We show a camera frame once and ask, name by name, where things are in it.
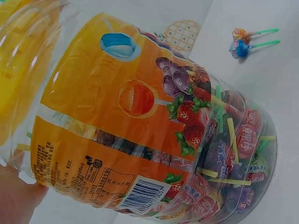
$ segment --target purple lollipop wrapper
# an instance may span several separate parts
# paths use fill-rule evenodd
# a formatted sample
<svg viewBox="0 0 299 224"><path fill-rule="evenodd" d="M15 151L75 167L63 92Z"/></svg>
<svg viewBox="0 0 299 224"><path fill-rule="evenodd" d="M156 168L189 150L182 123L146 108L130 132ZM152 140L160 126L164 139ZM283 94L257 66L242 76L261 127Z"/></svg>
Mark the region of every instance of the purple lollipop wrapper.
<svg viewBox="0 0 299 224"><path fill-rule="evenodd" d="M242 187L231 188L225 199L226 209L238 214L248 211L252 206L254 194L254 190L251 187L246 186L243 188L243 191Z"/></svg>

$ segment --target hand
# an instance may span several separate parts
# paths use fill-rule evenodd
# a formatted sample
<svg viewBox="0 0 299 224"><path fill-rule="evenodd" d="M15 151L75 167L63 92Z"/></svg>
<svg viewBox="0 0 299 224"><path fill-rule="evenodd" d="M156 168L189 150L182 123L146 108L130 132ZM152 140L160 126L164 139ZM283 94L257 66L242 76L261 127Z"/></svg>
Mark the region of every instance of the hand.
<svg viewBox="0 0 299 224"><path fill-rule="evenodd" d="M23 154L18 157L19 161L22 159ZM0 165L0 223L28 224L47 191L47 187L38 183L27 184L22 181L19 171L12 166Z"/></svg>

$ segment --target plastic jar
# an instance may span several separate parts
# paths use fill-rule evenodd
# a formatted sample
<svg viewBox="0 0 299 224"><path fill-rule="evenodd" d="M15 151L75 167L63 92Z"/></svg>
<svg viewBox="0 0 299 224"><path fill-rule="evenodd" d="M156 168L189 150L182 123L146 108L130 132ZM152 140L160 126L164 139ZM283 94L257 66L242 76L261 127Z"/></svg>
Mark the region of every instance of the plastic jar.
<svg viewBox="0 0 299 224"><path fill-rule="evenodd" d="M268 113L155 36L44 0L5 21L0 55L0 155L41 184L172 223L238 222L264 195Z"/></svg>

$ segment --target clear plastic container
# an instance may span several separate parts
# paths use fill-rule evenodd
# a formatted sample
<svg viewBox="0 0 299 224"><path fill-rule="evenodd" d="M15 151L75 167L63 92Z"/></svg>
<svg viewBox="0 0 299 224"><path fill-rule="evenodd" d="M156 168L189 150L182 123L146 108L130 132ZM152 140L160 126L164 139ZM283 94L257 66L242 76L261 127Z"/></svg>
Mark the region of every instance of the clear plastic container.
<svg viewBox="0 0 299 224"><path fill-rule="evenodd" d="M44 0L5 20L0 53L0 155L63 195L154 221L235 223L270 184L268 113L151 34Z"/></svg>

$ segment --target barcode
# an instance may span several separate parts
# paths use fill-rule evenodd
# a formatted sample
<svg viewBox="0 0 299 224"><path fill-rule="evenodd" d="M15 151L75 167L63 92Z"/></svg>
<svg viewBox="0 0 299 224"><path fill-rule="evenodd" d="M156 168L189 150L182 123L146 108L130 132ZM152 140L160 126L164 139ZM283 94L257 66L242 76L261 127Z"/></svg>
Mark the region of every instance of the barcode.
<svg viewBox="0 0 299 224"><path fill-rule="evenodd" d="M137 214L146 214L152 207L158 204L171 185L138 176L127 197L118 206L120 209L130 209Z"/></svg>

